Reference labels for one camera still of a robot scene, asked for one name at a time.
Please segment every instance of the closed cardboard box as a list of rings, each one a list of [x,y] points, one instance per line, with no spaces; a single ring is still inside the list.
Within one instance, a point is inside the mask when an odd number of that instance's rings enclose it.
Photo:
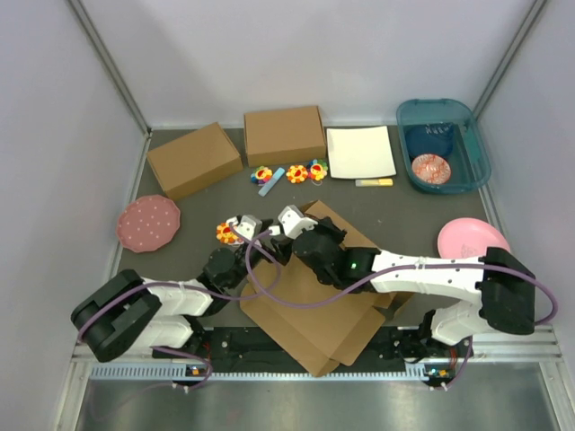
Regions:
[[[243,169],[226,132],[210,124],[159,146],[147,160],[165,195],[177,200]]]
[[[309,162],[326,156],[317,106],[250,112],[244,115],[244,125],[251,167]]]
[[[302,210],[318,218],[328,216],[340,229],[347,230],[344,246],[376,247],[324,203],[315,202]],[[260,263],[254,271],[263,286],[269,286],[276,276],[274,266],[268,262]],[[250,281],[242,296],[252,295],[255,291]],[[314,272],[295,256],[282,269],[273,290],[274,295],[292,303],[316,303],[339,292],[335,287],[320,284]],[[410,298],[411,294],[363,293],[346,295],[322,307],[300,310],[260,296],[241,301],[240,307],[310,374],[319,377],[330,373],[339,364],[354,363],[385,321],[376,306],[388,308],[394,303],[399,308]]]

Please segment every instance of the black and white robotic arm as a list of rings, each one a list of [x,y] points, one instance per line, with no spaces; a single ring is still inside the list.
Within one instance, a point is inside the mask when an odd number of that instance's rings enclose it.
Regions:
[[[335,226],[329,217],[314,219],[303,215],[294,206],[286,207],[275,224],[252,215],[234,217],[227,222],[248,240],[269,231],[270,235],[258,244],[279,263],[288,263],[293,253],[316,274],[320,283],[339,289],[385,268],[412,266],[375,276],[354,292],[413,292],[459,300],[451,307],[426,314],[420,325],[421,339],[434,339],[453,346],[479,333],[503,331],[526,335],[534,331],[533,286],[494,271],[453,268],[456,264],[489,264],[533,276],[502,249],[488,249],[487,255],[480,258],[432,259],[398,255],[376,248],[344,248],[341,243],[346,232]],[[184,285],[224,294],[245,279],[247,259],[253,266],[264,259],[256,250],[247,256],[246,250],[247,244],[236,249],[216,249],[201,274],[189,281],[155,281],[142,278],[133,270],[121,271],[76,307],[72,322],[80,330],[106,304],[116,301],[130,289],[144,286],[140,292],[107,311],[84,333],[84,342],[98,360],[110,361],[131,348],[180,348],[194,339],[199,345],[203,329],[196,317],[218,312],[227,300],[187,289]],[[451,267],[424,270],[426,266],[436,264],[449,264]]]

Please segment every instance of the blue marker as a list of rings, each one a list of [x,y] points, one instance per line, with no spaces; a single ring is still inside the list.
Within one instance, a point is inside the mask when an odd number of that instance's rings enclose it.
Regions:
[[[266,196],[271,188],[276,185],[276,182],[278,182],[279,179],[283,177],[284,173],[286,173],[284,168],[279,168],[277,171],[275,171],[270,180],[261,186],[260,191],[258,191],[258,195]]]

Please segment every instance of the translucent plastic basket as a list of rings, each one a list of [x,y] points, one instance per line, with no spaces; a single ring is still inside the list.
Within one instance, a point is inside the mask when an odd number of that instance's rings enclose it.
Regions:
[[[406,134],[415,126],[445,124],[454,126],[454,145],[445,156],[451,167],[451,177],[445,184],[430,184],[420,180],[413,170]],[[407,172],[418,187],[432,193],[454,194],[483,186],[491,176],[491,165],[473,113],[463,103],[451,99],[406,101],[397,109],[397,125]]]

